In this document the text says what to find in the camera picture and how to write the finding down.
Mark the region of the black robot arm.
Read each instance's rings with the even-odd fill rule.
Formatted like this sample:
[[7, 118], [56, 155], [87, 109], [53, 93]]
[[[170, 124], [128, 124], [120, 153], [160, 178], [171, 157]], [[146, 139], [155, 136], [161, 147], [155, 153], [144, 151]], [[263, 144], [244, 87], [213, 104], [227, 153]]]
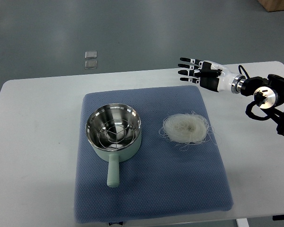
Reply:
[[258, 121], [272, 119], [277, 124], [277, 133], [284, 136], [284, 78], [275, 74], [269, 74], [266, 79], [240, 76], [234, 79], [231, 91], [253, 96], [245, 114]]

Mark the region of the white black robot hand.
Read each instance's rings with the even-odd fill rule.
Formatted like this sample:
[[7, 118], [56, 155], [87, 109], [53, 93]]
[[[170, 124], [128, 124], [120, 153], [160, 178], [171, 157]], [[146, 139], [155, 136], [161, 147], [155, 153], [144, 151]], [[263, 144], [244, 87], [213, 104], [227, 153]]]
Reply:
[[239, 93], [236, 86], [241, 78], [224, 65], [205, 60], [180, 58], [178, 74], [181, 81], [194, 83], [213, 92], [230, 91]]

